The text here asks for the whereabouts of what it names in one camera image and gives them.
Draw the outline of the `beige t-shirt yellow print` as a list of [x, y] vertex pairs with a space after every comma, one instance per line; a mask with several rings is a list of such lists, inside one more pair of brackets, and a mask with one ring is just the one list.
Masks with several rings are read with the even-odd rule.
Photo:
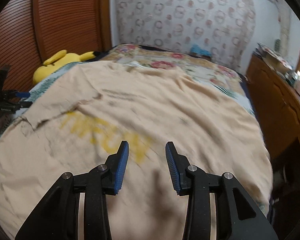
[[0, 138], [0, 226], [14, 239], [47, 190], [129, 143], [122, 189], [107, 198], [113, 239], [181, 239], [187, 199], [173, 189], [165, 145], [207, 173], [231, 172], [263, 213], [272, 169], [256, 118], [180, 68], [78, 64]]

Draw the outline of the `yellow Pikachu plush toy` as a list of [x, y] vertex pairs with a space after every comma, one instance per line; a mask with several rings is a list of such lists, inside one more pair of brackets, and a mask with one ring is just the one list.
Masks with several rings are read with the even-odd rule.
[[59, 70], [66, 64], [92, 60], [98, 55], [100, 55], [98, 51], [89, 51], [79, 55], [76, 53], [69, 53], [67, 50], [61, 50], [44, 61], [43, 65], [34, 72], [32, 83], [33, 85], [40, 83], [46, 77]]

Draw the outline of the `wooden slatted headboard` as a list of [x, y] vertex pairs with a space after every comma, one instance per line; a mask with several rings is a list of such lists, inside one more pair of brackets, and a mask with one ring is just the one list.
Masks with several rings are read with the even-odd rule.
[[83, 54], [111, 46], [110, 0], [8, 0], [0, 12], [6, 89], [31, 89], [35, 70], [60, 50]]

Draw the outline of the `wooden sideboard cabinet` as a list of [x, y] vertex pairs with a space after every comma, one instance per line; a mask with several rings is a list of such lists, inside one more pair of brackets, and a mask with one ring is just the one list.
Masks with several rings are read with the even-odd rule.
[[256, 54], [246, 78], [268, 152], [275, 160], [293, 143], [300, 145], [300, 97]]

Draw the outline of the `floral bedspread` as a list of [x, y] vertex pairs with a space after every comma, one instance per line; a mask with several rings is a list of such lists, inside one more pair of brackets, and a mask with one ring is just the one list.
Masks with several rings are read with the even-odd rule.
[[111, 49], [103, 60], [117, 63], [135, 63], [155, 69], [181, 68], [198, 82], [220, 87], [243, 95], [242, 78], [232, 69], [200, 57], [158, 50], [154, 47], [121, 44]]

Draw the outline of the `cardboard box on sideboard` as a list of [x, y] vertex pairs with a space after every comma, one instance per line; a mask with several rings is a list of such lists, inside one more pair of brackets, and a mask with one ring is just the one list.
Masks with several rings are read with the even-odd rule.
[[281, 74], [286, 74], [287, 72], [293, 70], [290, 64], [281, 57], [266, 53], [266, 55], [263, 56], [262, 59], [269, 67], [273, 68], [275, 71]]

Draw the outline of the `blue tissue box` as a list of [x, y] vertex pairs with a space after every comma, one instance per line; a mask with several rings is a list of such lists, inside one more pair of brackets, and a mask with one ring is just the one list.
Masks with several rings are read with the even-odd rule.
[[191, 47], [190, 53], [197, 56], [211, 57], [211, 53], [208, 50], [200, 48], [197, 44]]

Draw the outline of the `small round desk fan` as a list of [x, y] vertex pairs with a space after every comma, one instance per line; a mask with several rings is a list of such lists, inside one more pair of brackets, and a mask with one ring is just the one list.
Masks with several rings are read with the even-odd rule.
[[275, 40], [274, 50], [279, 54], [281, 53], [281, 40], [280, 39]]

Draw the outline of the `patterned lace curtain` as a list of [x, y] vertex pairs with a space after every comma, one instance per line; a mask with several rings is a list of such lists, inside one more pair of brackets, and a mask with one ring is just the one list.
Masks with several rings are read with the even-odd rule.
[[255, 30], [253, 0], [116, 0], [119, 39], [173, 52], [207, 50], [235, 69]]

